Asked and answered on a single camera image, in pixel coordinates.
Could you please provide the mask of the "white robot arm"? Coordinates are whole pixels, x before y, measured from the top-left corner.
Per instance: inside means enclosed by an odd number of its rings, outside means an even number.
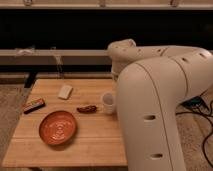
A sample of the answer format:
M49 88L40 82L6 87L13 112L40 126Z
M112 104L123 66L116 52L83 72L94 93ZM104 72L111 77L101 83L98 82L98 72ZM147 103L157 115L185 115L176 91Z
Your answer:
M108 46L129 171L186 171L175 110L213 85L213 54L191 46Z

